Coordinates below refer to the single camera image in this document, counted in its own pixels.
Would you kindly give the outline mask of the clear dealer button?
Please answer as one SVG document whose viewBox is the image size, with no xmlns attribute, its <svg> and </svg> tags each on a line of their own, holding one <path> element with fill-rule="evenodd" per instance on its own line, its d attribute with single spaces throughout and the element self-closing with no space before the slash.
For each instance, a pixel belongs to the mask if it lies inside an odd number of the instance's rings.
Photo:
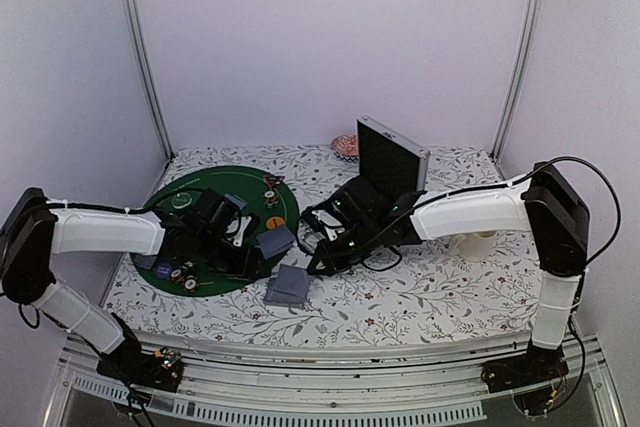
<svg viewBox="0 0 640 427">
<path fill-rule="evenodd" d="M 193 198 L 189 192 L 177 192 L 171 199 L 171 206 L 176 210 L 182 210 L 192 204 Z"/>
</svg>

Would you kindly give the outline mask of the green and red chip stack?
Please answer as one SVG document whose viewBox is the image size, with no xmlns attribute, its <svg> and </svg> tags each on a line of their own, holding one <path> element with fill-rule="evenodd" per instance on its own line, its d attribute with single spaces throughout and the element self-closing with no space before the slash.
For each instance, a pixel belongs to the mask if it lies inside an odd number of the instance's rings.
<svg viewBox="0 0 640 427">
<path fill-rule="evenodd" d="M 197 268 L 191 262 L 174 268 L 169 275 L 169 280 L 187 293 L 195 293 L 199 289 Z"/>
</svg>

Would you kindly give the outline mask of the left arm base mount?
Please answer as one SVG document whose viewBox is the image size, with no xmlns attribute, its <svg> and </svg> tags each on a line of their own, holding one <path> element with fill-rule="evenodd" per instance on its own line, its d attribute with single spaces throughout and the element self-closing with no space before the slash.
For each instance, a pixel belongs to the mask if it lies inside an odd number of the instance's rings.
<svg viewBox="0 0 640 427">
<path fill-rule="evenodd" d="M 176 393 L 184 371 L 182 353 L 162 347 L 145 353 L 139 344 L 123 343 L 110 354 L 101 354 L 96 372 L 125 386 L 149 387 Z"/>
</svg>

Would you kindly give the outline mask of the single playing card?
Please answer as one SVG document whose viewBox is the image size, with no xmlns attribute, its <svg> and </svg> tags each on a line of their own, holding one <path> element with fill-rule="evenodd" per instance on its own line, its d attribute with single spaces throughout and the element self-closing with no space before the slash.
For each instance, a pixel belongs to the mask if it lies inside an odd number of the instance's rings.
<svg viewBox="0 0 640 427">
<path fill-rule="evenodd" d="M 265 259 L 285 253 L 294 243 L 295 236 L 286 226 L 265 231 L 256 237 L 258 247 Z"/>
</svg>

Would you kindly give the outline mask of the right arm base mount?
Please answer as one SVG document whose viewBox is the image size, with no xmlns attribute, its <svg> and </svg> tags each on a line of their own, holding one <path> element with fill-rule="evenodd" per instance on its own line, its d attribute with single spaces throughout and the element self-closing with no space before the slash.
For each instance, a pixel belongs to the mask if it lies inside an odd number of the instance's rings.
<svg viewBox="0 0 640 427">
<path fill-rule="evenodd" d="M 481 380 L 490 393 L 527 387 L 513 395 L 514 404 L 525 415 L 539 416 L 553 407 L 568 372 L 561 347 L 549 350 L 529 342 L 523 354 L 485 362 Z"/>
</svg>

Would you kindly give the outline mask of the blue playing card deck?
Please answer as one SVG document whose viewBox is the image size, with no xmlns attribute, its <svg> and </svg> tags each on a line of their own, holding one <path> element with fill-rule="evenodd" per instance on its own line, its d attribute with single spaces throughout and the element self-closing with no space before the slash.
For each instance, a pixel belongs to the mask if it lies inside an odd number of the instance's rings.
<svg viewBox="0 0 640 427">
<path fill-rule="evenodd" d="M 263 303 L 265 305 L 301 308 L 307 302 L 308 292 L 294 294 L 281 292 L 275 288 L 275 282 L 275 278 L 271 278 L 267 282 L 267 288 L 263 299 Z"/>
</svg>

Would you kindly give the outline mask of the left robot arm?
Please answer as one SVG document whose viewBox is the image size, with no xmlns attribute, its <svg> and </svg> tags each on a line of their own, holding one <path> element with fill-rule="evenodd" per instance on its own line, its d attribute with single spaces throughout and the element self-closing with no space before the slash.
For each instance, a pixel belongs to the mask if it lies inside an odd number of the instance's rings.
<svg viewBox="0 0 640 427">
<path fill-rule="evenodd" d="M 219 275 L 255 281 L 268 275 L 259 248 L 245 236 L 257 224 L 229 198 L 198 189 L 179 212 L 56 202 L 27 189 L 1 229 L 1 287 L 19 306 L 30 305 L 82 337 L 128 381 L 141 380 L 149 362 L 126 323 L 57 279 L 52 256 L 68 252 L 126 252 L 153 259 L 204 263 Z"/>
</svg>

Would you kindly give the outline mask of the small green chip stack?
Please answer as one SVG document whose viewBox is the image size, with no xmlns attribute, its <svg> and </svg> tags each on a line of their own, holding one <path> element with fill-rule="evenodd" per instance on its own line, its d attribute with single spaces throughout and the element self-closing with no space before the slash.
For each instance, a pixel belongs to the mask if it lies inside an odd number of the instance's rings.
<svg viewBox="0 0 640 427">
<path fill-rule="evenodd" d="M 263 202 L 267 208 L 274 208 L 278 205 L 280 197 L 275 189 L 269 189 L 263 194 Z"/>
</svg>

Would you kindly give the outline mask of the black red triangle token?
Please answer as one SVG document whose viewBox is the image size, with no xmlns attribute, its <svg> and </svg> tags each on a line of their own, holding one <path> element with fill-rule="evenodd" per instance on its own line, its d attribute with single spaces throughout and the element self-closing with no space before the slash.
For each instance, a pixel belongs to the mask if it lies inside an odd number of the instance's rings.
<svg viewBox="0 0 640 427">
<path fill-rule="evenodd" d="M 267 174 L 263 176 L 263 181 L 269 189 L 275 189 L 284 182 L 283 176 Z"/>
</svg>

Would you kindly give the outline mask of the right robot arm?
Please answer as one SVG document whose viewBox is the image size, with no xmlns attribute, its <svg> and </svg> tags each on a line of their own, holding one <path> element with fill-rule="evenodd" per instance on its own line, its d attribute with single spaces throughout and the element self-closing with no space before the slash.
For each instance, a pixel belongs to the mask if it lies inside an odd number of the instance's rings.
<svg viewBox="0 0 640 427">
<path fill-rule="evenodd" d="M 561 344 L 587 267 L 590 211 L 557 169 L 562 157 L 538 162 L 499 183 L 391 198 L 362 176 L 327 200 L 306 208 L 302 222 L 319 240 L 307 271 L 332 276 L 362 263 L 375 250 L 417 245 L 462 234 L 528 231 L 542 271 L 538 307 L 517 374 L 537 383 L 562 358 Z"/>
</svg>

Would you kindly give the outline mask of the orange big blind button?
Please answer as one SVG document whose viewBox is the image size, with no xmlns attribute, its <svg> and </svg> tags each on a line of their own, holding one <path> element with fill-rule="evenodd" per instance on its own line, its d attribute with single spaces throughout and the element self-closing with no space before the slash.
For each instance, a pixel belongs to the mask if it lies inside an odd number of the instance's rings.
<svg viewBox="0 0 640 427">
<path fill-rule="evenodd" d="M 266 221 L 266 228 L 268 230 L 275 230 L 279 227 L 285 226 L 286 225 L 286 221 L 279 216 L 273 216 L 270 217 L 267 221 Z"/>
</svg>

